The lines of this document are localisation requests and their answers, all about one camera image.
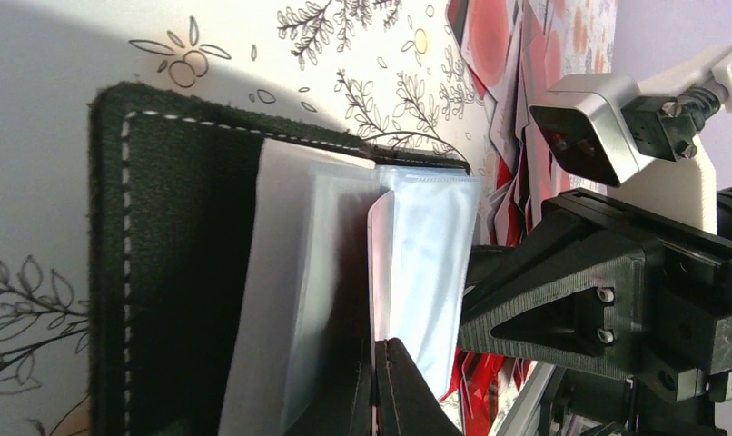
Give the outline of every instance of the black leather wallet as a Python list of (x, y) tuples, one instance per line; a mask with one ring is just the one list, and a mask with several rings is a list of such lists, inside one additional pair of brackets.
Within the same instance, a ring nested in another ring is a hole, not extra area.
[(101, 92), (90, 138), (94, 436), (217, 433), (267, 138), (469, 170), (142, 84)]

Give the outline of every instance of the white wall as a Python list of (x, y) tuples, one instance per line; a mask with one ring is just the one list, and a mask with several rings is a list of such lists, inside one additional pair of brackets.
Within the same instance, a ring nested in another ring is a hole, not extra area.
[[(715, 44), (732, 43), (732, 0), (620, 0), (612, 69), (638, 80)], [(718, 114), (701, 135), (719, 189), (732, 186), (732, 114)], [(732, 436), (732, 401), (717, 407)]]

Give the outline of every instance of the wallet stitching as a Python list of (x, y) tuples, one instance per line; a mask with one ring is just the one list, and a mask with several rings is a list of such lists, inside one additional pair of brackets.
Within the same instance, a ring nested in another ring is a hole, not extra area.
[[(121, 174), (121, 186), (122, 186), (122, 192), (123, 192), (123, 290), (124, 290), (124, 304), (123, 304), (123, 310), (124, 310), (124, 317), (123, 317), (123, 325), (125, 330), (125, 339), (124, 339), (124, 347), (123, 347), (123, 360), (124, 360), (124, 367), (125, 367), (125, 378), (124, 378), (124, 434), (125, 436), (130, 436), (130, 422), (131, 422), (131, 351), (130, 351), (130, 341), (131, 341), (131, 304), (130, 304), (130, 297), (131, 297), (131, 204), (132, 204), (132, 196), (131, 196), (131, 120), (136, 118), (139, 115), (146, 115), (146, 116), (159, 116), (165, 120), (178, 120), (183, 123), (190, 123), (190, 124), (198, 124), (206, 127), (216, 127), (223, 130), (228, 131), (236, 131), (236, 132), (243, 132), (247, 134), (255, 134), (260, 135), (266, 138), (277, 138), (277, 139), (287, 139), (290, 141), (300, 141), (302, 143), (309, 143), (309, 144), (321, 144), (321, 145), (328, 145), (336, 148), (341, 148), (344, 150), (350, 150), (354, 152), (359, 152), (361, 155), (366, 155), (360, 148), (358, 147), (350, 147), (347, 145), (342, 144), (336, 144), (336, 143), (330, 143), (328, 141), (318, 141), (318, 140), (312, 140), (307, 138), (302, 138), (298, 136), (290, 136), (287, 134), (275, 134), (272, 132), (263, 132), (261, 130), (257, 129), (249, 129), (246, 127), (240, 127), (240, 126), (231, 126), (228, 124), (218, 124), (211, 121), (200, 121), (195, 118), (192, 118), (190, 116), (181, 116), (178, 114), (162, 114), (157, 111), (131, 111), (127, 114), (125, 114), (125, 117), (123, 118), (123, 124), (121, 127), (120, 132), (120, 139), (121, 139), (121, 154), (122, 154), (122, 174)], [(423, 161), (417, 161), (417, 160), (411, 160), (411, 159), (404, 159), (400, 157), (389, 157), (388, 159), (396, 162), (405, 162), (409, 164), (428, 164), (427, 162)], [(435, 166), (445, 166), (449, 168), (457, 168), (455, 165), (449, 165), (445, 163), (434, 163)]]

